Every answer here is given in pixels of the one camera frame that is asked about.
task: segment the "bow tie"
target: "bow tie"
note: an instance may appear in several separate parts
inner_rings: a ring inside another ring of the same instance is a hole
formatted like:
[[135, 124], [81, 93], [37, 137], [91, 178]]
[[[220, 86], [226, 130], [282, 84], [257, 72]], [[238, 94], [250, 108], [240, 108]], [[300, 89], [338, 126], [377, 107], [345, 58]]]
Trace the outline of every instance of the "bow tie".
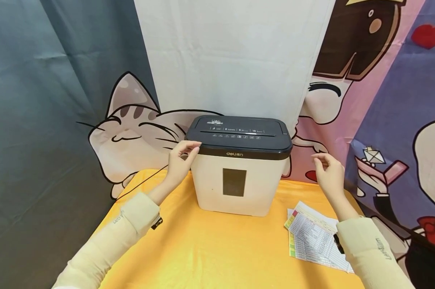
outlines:
[[427, 240], [435, 245], [435, 217], [421, 217], [417, 219], [417, 222], [425, 231]]

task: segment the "deli logo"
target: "deli logo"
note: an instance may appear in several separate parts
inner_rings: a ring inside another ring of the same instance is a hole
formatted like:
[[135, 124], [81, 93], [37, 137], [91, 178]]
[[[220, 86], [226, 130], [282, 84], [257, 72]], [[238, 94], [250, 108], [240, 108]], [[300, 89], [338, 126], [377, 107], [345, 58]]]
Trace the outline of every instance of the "deli logo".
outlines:
[[231, 155], [231, 156], [234, 156], [234, 157], [242, 157], [243, 156], [242, 153], [227, 153], [227, 155]]

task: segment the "shredder lid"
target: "shredder lid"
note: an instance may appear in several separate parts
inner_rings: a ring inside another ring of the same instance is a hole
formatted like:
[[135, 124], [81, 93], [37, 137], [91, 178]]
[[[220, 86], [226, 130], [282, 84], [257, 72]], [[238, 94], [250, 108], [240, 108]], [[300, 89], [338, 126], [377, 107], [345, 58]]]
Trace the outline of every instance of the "shredder lid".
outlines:
[[200, 155], [242, 159], [286, 159], [293, 146], [282, 121], [243, 116], [199, 116], [186, 140], [202, 142]]

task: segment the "red heart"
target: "red heart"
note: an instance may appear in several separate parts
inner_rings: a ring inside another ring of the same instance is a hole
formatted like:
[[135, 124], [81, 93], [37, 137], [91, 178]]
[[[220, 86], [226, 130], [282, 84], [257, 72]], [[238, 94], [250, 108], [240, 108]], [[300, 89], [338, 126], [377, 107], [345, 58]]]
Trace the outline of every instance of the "red heart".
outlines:
[[430, 24], [417, 27], [412, 34], [412, 40], [422, 48], [433, 48], [435, 46], [435, 27]]
[[311, 180], [317, 183], [317, 174], [315, 174], [315, 171], [308, 171], [305, 176]]

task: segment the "table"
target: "table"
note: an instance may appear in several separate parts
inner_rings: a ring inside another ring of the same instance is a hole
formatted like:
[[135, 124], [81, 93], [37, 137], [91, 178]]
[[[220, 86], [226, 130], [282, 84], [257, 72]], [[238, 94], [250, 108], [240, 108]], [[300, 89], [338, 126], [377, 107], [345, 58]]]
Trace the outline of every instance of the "table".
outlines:
[[[156, 171], [137, 173], [123, 194]], [[129, 198], [150, 191], [165, 175], [166, 171], [159, 172], [117, 201], [97, 230], [113, 220]], [[205, 211], [198, 206], [189, 173], [161, 205], [163, 224], [114, 264], [100, 288], [363, 288], [354, 274], [288, 255], [286, 209], [300, 200], [336, 217], [319, 186], [288, 180], [280, 181], [266, 217]], [[355, 201], [354, 205], [361, 212]]]

